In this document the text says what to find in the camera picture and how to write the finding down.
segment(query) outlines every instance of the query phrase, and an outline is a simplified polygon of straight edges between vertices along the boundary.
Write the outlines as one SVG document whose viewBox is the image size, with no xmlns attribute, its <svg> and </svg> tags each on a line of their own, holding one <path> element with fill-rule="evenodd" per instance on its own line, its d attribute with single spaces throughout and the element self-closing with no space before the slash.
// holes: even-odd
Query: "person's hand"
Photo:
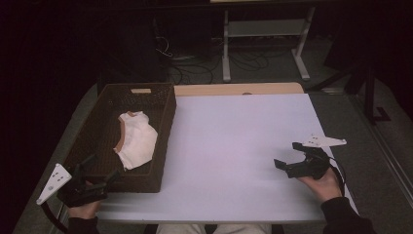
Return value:
<svg viewBox="0 0 413 234">
<path fill-rule="evenodd" d="M 70 217 L 80 217 L 82 219 L 92 219 L 99 210 L 101 201 L 85 204 L 81 207 L 69 208 Z"/>
<path fill-rule="evenodd" d="M 320 179 L 313 179 L 310 176 L 297 179 L 305 183 L 322 203 L 332 198 L 342 197 L 338 179 L 331 168 Z"/>
</svg>

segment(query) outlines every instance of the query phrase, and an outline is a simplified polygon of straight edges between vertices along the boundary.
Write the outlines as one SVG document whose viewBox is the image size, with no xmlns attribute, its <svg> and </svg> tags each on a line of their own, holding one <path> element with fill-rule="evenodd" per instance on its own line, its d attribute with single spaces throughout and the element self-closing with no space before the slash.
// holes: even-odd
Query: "dark brown basket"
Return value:
<svg viewBox="0 0 413 234">
<path fill-rule="evenodd" d="M 134 89 L 138 89 L 138 94 L 132 92 Z M 90 182 L 102 181 L 108 174 L 118 170 L 121 177 L 112 184 L 110 192 L 159 192 L 175 109 L 172 84 L 107 85 L 84 122 L 63 165 L 73 168 L 95 154 L 97 161 L 86 171 L 86 179 Z M 125 172 L 113 148 L 121 137 L 118 117 L 127 111 L 143 111 L 149 117 L 149 124 L 158 132 L 158 138 L 152 160 Z"/>
</svg>

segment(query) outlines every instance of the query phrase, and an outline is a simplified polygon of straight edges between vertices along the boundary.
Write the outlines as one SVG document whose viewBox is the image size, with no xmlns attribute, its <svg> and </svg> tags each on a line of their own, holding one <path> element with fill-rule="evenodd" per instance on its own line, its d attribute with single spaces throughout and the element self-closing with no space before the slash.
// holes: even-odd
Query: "gray floor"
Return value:
<svg viewBox="0 0 413 234">
<path fill-rule="evenodd" d="M 311 80 L 302 81 L 289 52 L 294 43 L 294 39 L 279 38 L 264 40 L 263 45 L 251 48 L 246 46 L 251 44 L 247 41 L 232 42 L 232 83 L 298 82 L 306 88 L 337 72 L 322 65 L 331 42 L 326 39 L 314 39 L 308 41 L 302 56 Z M 173 65 L 175 68 L 169 70 L 171 82 L 177 83 L 180 80 L 181 85 L 222 83 L 220 55 L 207 61 L 200 58 L 182 60 L 182 57 L 175 57 Z M 343 79 L 330 88 L 340 91 L 345 83 L 346 79 Z M 412 191 L 412 186 L 406 179 L 413 178 L 413 124 L 386 86 L 377 82 L 375 94 L 375 106 L 384 107 L 392 119 L 390 122 L 379 122 L 376 127 L 372 127 L 360 114 L 363 91 L 357 96 L 350 97 L 340 92 L 334 95 L 324 92 L 311 93 L 310 98 L 325 134 L 345 138 L 348 142 L 346 147 L 332 150 L 346 170 L 348 186 L 359 213 L 371 218 L 378 233 L 413 233 L 413 210 L 406 199 L 409 197 L 409 191 Z M 95 87 L 92 87 L 73 113 L 72 120 L 36 189 L 40 189 L 40 184 L 47 180 L 54 163 L 62 161 L 82 121 L 94 106 L 95 98 Z M 395 165 L 395 170 L 389 166 L 389 162 Z M 403 183 L 408 189 L 402 189 Z M 40 208 L 35 205 L 36 199 L 33 195 L 28 202 L 15 233 L 54 232 Z M 51 207 L 57 211 L 59 203 L 54 201 Z M 101 233 L 142 233 L 143 228 L 144 225 L 139 224 L 99 224 Z M 287 234 L 316 234 L 321 233 L 322 228 L 323 223 L 284 227 Z"/>
</svg>

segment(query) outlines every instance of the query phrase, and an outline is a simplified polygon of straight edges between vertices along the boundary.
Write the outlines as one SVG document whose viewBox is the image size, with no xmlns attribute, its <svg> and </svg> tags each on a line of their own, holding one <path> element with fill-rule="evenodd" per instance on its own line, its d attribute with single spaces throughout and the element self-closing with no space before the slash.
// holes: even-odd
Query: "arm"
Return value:
<svg viewBox="0 0 413 234">
<path fill-rule="evenodd" d="M 67 234 L 98 234 L 96 229 L 96 212 L 100 201 L 85 204 L 81 207 L 69 208 L 69 227 Z"/>
<path fill-rule="evenodd" d="M 348 198 L 343 197 L 338 178 L 330 169 L 318 180 L 312 177 L 300 177 L 322 202 L 321 209 L 327 225 L 324 234 L 374 234 L 371 221 L 360 217 L 350 206 Z"/>
</svg>

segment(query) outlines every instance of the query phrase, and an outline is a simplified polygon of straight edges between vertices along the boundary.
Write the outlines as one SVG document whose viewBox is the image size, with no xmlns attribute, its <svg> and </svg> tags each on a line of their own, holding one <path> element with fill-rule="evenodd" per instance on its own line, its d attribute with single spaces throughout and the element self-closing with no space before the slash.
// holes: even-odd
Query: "white table surface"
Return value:
<svg viewBox="0 0 413 234">
<path fill-rule="evenodd" d="M 308 95 L 177 97 L 176 101 L 161 192 L 109 194 L 99 219 L 324 220 L 311 191 L 274 166 L 275 158 L 287 164 L 302 162 L 303 153 L 292 149 L 291 143 L 311 134 L 323 136 Z M 324 151 L 332 156 L 328 147 Z"/>
</svg>

